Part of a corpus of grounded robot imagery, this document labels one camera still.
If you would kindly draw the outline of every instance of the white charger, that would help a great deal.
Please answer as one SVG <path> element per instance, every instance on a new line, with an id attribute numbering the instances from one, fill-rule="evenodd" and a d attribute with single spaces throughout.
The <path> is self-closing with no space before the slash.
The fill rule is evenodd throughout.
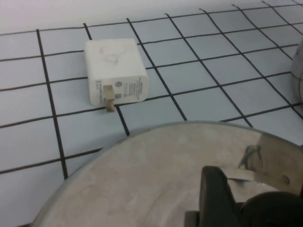
<path id="1" fill-rule="evenodd" d="M 84 52 L 94 106 L 114 111 L 115 104 L 147 98 L 149 78 L 134 39 L 89 40 Z"/>

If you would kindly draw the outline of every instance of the grid pattern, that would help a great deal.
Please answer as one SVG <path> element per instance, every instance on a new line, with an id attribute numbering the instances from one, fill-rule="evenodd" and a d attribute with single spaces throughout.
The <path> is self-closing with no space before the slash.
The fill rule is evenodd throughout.
<path id="1" fill-rule="evenodd" d="M 36 174 L 45 179 L 50 171 L 55 173 L 55 187 L 33 213 L 3 225 L 30 222 L 82 163 L 103 147 L 155 125 L 231 122 L 302 144 L 301 103 L 286 85 L 303 35 L 303 7 L 295 1 L 258 6 L 0 35 L 0 46 L 7 46 L 0 53 L 0 70 L 5 72 L 0 76 L 5 153 L 0 155 L 0 182 L 9 182 L 8 176 L 26 179 Z M 289 33 L 292 38 L 280 35 Z M 84 43 L 129 37 L 138 42 L 150 94 L 142 103 L 117 105 L 117 111 L 108 114 L 89 104 Z M 11 39 L 30 48 L 20 51 L 9 45 Z M 59 166 L 61 173 L 56 172 Z"/>

